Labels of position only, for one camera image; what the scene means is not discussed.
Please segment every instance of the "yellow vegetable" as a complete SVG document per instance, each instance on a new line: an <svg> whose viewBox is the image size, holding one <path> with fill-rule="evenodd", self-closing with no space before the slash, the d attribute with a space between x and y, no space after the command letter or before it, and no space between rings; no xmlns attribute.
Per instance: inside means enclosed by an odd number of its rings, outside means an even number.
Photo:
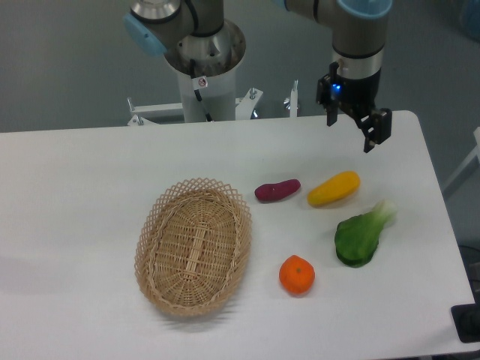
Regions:
<svg viewBox="0 0 480 360"><path fill-rule="evenodd" d="M359 175L355 171L341 172L318 187L315 187L307 196L312 206L322 206L348 197L360 186Z"/></svg>

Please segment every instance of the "orange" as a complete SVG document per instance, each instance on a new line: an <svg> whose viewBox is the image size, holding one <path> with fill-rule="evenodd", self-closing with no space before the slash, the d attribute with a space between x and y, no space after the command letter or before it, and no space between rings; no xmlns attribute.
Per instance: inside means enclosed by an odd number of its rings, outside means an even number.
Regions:
<svg viewBox="0 0 480 360"><path fill-rule="evenodd" d="M292 255L280 267L278 277L288 292L300 295L306 293L312 287L315 280L315 271L307 260Z"/></svg>

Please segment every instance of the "white table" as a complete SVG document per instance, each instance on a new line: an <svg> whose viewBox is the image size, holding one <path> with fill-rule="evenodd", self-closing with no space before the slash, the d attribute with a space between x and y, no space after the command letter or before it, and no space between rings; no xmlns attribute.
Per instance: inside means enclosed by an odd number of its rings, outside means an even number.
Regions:
<svg viewBox="0 0 480 360"><path fill-rule="evenodd" d="M418 119L395 112L370 154L341 116L0 134L0 359L387 359L477 350L450 307L473 303ZM343 170L362 179L340 205L308 191ZM244 280L220 312L178 321L139 291L143 222L171 185L230 183L250 205ZM254 189L297 178L299 193L260 204ZM373 260L335 256L337 224L397 203ZM278 283L290 255L316 269L304 298Z"/></svg>

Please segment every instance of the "woven basket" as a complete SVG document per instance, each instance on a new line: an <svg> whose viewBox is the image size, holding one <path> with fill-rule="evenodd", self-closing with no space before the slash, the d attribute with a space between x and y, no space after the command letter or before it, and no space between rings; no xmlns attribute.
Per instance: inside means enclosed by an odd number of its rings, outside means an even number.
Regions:
<svg viewBox="0 0 480 360"><path fill-rule="evenodd" d="M183 181L157 200L136 248L140 290L159 309L195 316L233 294L247 264L251 215L242 195L208 178Z"/></svg>

